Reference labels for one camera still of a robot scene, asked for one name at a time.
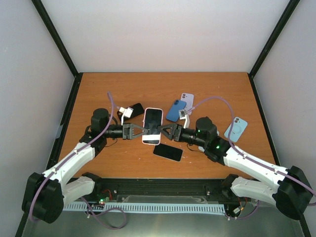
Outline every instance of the wooden table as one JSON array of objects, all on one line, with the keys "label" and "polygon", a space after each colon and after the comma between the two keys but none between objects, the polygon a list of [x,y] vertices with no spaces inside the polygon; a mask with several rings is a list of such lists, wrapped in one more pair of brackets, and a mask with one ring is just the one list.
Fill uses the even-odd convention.
[{"label": "wooden table", "polygon": [[[231,104],[235,116],[248,122],[236,145],[274,163],[247,73],[84,73],[59,159],[75,147],[90,125],[95,109],[111,111],[107,91],[112,93],[118,106],[141,103],[144,109],[163,109],[164,115],[183,92],[195,95],[194,104],[209,96],[222,96]],[[190,128],[195,128],[195,121],[205,116],[213,121],[220,136],[224,137],[231,122],[226,104],[220,100],[203,103],[192,112]],[[142,125],[142,120],[143,116],[138,116],[128,122]],[[171,122],[164,118],[163,124],[168,123]],[[226,178],[230,173],[249,177],[239,170],[210,161],[203,153],[189,151],[185,143],[169,141],[164,136],[161,136],[161,142],[183,149],[181,161],[154,156],[154,147],[144,145],[141,138],[119,139],[87,163],[76,177],[85,172],[103,178]],[[113,140],[108,139],[108,145],[112,143]],[[198,147],[192,146],[191,149],[198,150]]]}]

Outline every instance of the robotic arm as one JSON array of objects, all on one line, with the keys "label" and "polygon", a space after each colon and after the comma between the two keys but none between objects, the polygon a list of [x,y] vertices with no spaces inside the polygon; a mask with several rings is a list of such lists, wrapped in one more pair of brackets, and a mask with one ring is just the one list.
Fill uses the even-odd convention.
[{"label": "robotic arm", "polygon": [[[29,177],[22,203],[23,211],[30,212],[35,193],[44,179],[50,175],[33,209],[33,216],[47,223],[54,222],[61,214],[63,207],[79,197],[92,192],[100,192],[100,190],[96,190],[97,185],[95,185],[100,178],[90,173],[83,174],[74,182],[69,184],[68,182],[81,167],[102,151],[107,144],[107,138],[131,140],[148,132],[147,129],[132,123],[124,123],[123,125],[112,124],[100,138],[78,152],[79,148],[100,134],[108,121],[109,113],[106,109],[95,110],[91,118],[91,126],[86,128],[85,134],[74,150],[49,170],[42,174],[33,173]],[[140,128],[143,132],[135,135],[134,128]],[[159,126],[158,130],[169,140],[201,146],[204,148],[204,154],[211,161],[239,169],[257,179],[247,180],[236,175],[230,175],[224,181],[229,190],[228,193],[223,193],[225,196],[236,195],[268,202],[275,205],[284,215],[295,220],[301,218],[312,198],[312,194],[305,188],[277,173],[277,171],[282,171],[310,187],[302,170],[295,166],[288,170],[285,167],[270,164],[235,147],[235,149],[244,154],[242,156],[231,147],[227,140],[217,135],[217,128],[208,117],[199,118],[196,121],[195,130],[175,123]],[[56,171],[56,167],[73,152],[76,155],[72,156]],[[256,163],[246,159],[245,156],[256,160]],[[263,168],[259,163],[271,167],[274,172]]]}]

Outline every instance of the white smartphone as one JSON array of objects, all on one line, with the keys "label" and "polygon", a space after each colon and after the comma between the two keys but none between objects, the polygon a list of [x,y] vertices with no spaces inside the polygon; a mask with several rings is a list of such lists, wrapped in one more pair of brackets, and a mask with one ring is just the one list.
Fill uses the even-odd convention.
[{"label": "white smartphone", "polygon": [[142,141],[147,145],[159,145],[161,133],[157,127],[161,126],[163,118],[162,109],[147,108],[144,114],[143,127],[149,129],[148,133],[142,136]]},{"label": "white smartphone", "polygon": [[185,106],[184,110],[188,111],[193,107],[193,100],[194,95],[189,93],[182,93],[180,100],[187,102],[187,105]]}]

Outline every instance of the light blue smartphone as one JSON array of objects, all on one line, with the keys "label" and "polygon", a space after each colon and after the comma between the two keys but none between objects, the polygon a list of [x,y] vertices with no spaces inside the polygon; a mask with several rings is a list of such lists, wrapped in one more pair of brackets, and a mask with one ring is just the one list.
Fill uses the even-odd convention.
[{"label": "light blue smartphone", "polygon": [[[234,118],[234,125],[233,125],[233,129],[232,129],[231,136],[230,136],[230,139],[232,142],[238,141],[239,137],[245,131],[247,125],[248,125],[248,123],[245,120],[243,120],[239,117]],[[229,125],[226,132],[224,133],[224,136],[226,138],[228,138],[229,129],[231,129],[231,125]]]},{"label": "light blue smartphone", "polygon": [[179,110],[184,109],[184,107],[187,105],[187,102],[182,100],[176,100],[173,102],[171,109],[169,110],[166,119],[169,121],[176,122],[179,119]]}]

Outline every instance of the white wall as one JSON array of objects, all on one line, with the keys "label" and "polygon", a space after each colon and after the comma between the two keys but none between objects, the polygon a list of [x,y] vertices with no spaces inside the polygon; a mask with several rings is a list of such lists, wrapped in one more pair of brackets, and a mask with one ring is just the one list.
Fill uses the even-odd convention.
[{"label": "white wall", "polygon": [[249,72],[288,0],[43,0],[80,72]]},{"label": "white wall", "polygon": [[26,181],[43,172],[73,82],[30,0],[0,1],[1,236],[14,236]]},{"label": "white wall", "polygon": [[[301,1],[255,83],[281,164],[298,166],[316,189],[316,1]],[[316,236],[316,207],[305,212]]]}]

